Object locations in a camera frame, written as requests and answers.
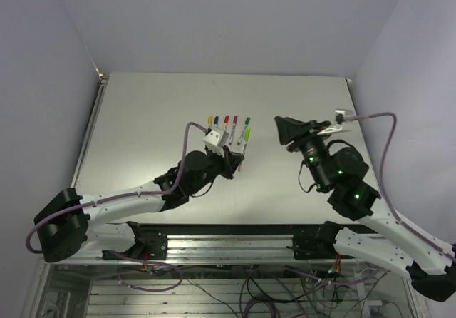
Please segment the orange-end pen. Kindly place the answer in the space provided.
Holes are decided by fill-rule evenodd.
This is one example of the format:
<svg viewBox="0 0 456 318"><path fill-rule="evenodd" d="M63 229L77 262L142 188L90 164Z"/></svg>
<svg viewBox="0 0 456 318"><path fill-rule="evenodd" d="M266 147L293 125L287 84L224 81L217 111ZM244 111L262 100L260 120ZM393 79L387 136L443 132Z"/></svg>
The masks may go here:
<svg viewBox="0 0 456 318"><path fill-rule="evenodd" d="M245 159L246 149L247 149L247 143L245 143L244 140L243 140L243 145L242 145L242 157L243 157L243 160L240 162L240 164L239 164L239 166L237 168L238 172L240 172L242 170L242 163L243 163L243 161Z"/></svg>

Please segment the green-end white pen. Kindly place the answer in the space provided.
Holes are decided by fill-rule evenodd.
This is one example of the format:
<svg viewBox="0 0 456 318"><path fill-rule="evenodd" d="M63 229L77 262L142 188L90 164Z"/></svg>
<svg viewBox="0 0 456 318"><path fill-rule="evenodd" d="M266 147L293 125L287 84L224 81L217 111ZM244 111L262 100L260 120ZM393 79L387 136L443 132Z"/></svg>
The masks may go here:
<svg viewBox="0 0 456 318"><path fill-rule="evenodd" d="M237 145L241 145L242 141L244 140L244 134L245 134L245 130L249 127L249 125L245 125L243 126L242 128L242 131L241 131L241 134L239 136L239 139L237 141Z"/></svg>

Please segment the red-end white pen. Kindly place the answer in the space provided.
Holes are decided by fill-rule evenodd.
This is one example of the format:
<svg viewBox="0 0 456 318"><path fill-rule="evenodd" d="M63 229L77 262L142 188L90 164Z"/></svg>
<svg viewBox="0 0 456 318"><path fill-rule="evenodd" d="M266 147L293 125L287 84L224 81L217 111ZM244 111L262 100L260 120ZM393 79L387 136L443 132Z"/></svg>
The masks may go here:
<svg viewBox="0 0 456 318"><path fill-rule="evenodd" d="M224 117L223 131L227 132L228 124L229 124L229 115L226 115L226 116Z"/></svg>

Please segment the purple-end white pen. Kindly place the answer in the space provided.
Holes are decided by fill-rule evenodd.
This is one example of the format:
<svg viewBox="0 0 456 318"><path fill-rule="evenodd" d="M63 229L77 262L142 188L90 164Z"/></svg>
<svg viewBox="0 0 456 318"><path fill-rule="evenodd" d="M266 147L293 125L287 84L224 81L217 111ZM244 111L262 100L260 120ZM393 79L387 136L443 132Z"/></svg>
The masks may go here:
<svg viewBox="0 0 456 318"><path fill-rule="evenodd" d="M232 143L234 141L234 133L235 133L236 127L237 127L237 123L233 124L233 119L232 119L232 127L231 127L230 134L229 134L229 145L232 145Z"/></svg>

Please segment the light green pen cap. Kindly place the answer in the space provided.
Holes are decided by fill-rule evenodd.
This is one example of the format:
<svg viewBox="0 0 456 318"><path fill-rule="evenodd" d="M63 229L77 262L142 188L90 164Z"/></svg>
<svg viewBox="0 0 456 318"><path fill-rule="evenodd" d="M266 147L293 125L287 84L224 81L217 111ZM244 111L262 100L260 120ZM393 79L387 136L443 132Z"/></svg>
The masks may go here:
<svg viewBox="0 0 456 318"><path fill-rule="evenodd" d="M244 142L245 142L245 143L248 143L250 133L251 133L251 128L248 127L248 128L245 130L245 134L244 134Z"/></svg>

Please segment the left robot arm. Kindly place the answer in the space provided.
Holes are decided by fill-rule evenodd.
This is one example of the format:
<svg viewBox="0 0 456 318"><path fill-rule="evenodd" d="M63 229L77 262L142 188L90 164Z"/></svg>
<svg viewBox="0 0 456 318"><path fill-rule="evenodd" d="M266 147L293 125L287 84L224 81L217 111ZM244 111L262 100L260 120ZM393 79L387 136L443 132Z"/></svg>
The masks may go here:
<svg viewBox="0 0 456 318"><path fill-rule="evenodd" d="M217 154L210 149L193 150L167 173L136 188L104 195L79 195L75 188L60 191L33 222L48 263L72 257L102 237L95 229L115 220L143 213L174 210L186 204L219 176L231 180L244 160L241 153L223 147Z"/></svg>

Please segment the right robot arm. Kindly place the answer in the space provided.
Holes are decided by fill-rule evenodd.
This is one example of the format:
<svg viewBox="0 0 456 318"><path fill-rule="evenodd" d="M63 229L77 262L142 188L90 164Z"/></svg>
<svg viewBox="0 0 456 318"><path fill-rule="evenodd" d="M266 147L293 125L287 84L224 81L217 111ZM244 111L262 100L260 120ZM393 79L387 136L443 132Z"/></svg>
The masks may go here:
<svg viewBox="0 0 456 318"><path fill-rule="evenodd" d="M328 194L328 203L342 217L358 222L382 236L364 237L333 222L320 226L315 252L351 256L393 272L409 281L422 296L444 302L455 293L455 246L424 231L392 205L382 180L378 188L364 182L369 167L357 149L346 144L336 153L325 140L343 131L344 124L365 120L336 111L334 122L302 122L276 116L279 142L290 152L301 152L317 192Z"/></svg>

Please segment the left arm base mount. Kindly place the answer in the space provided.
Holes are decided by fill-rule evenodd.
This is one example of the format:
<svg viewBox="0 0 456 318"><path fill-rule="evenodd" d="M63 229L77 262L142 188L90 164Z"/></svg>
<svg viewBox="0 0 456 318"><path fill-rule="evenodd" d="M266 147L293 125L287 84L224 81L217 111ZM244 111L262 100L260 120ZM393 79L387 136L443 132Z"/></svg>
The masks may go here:
<svg viewBox="0 0 456 318"><path fill-rule="evenodd" d="M167 236L159 230L154 230L147 225L140 225L137 222L126 222L126 232L133 235L132 240L128 237L128 248L120 247L120 241L102 251L103 260L135 260L142 261L163 261L167 257Z"/></svg>

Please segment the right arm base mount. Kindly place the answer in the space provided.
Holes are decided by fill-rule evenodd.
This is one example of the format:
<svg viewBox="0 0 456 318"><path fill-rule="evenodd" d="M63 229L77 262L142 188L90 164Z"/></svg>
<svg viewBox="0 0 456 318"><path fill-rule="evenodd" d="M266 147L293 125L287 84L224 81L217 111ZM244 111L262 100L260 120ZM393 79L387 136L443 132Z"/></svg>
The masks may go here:
<svg viewBox="0 0 456 318"><path fill-rule="evenodd" d="M319 225L313 232L306 227L300 235L293 236L292 245L287 249L293 251L296 260L335 258L338 255L334 247L336 236L343 228L344 226L330 221Z"/></svg>

